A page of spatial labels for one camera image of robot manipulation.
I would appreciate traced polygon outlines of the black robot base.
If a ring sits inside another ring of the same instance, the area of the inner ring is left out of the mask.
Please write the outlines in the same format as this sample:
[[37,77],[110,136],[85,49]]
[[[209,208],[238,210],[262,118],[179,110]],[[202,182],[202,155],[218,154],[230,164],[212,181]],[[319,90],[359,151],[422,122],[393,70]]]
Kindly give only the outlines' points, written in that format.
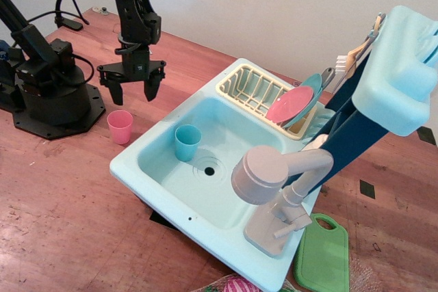
[[105,106],[71,43],[48,42],[11,0],[1,0],[1,20],[17,44],[1,43],[1,109],[14,126],[47,140],[89,131]]

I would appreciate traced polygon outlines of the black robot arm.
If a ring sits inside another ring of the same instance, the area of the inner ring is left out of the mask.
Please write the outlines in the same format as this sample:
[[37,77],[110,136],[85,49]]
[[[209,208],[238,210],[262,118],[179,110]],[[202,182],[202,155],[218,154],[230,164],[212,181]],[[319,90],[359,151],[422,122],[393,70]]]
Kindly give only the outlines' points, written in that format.
[[141,81],[144,83],[144,95],[151,101],[157,96],[160,83],[165,78],[166,62],[151,60],[149,49],[159,42],[162,19],[149,0],[115,2],[120,19],[120,47],[114,52],[121,56],[121,62],[97,68],[100,84],[109,89],[114,104],[122,105],[122,84]]

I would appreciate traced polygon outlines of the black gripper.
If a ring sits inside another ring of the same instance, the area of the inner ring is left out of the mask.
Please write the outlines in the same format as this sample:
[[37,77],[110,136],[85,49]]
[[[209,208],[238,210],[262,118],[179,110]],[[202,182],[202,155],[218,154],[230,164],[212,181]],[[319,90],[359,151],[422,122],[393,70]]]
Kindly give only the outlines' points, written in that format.
[[152,101],[158,93],[159,85],[165,77],[164,60],[151,60],[147,44],[120,40],[115,54],[121,56],[121,62],[104,64],[97,68],[101,85],[107,86],[113,103],[123,105],[123,89],[120,83],[144,82],[144,95]]

